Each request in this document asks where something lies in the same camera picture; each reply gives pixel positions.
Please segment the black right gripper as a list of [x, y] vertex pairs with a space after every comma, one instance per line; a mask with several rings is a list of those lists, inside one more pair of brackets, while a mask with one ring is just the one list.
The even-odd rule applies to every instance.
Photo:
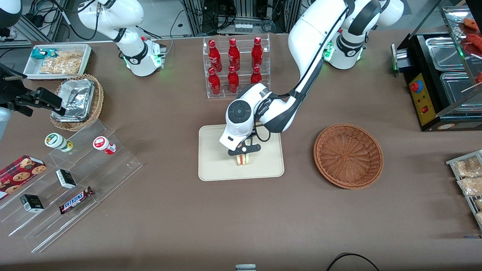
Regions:
[[[33, 115], [35, 103], [25, 100], [20, 95], [27, 93], [23, 84], [26, 75], [0, 64], [0, 104], [8, 104], [8, 110], [18, 112], [26, 117]], [[50, 110], [62, 109], [62, 98], [45, 88], [37, 88], [34, 94], [36, 104]]]

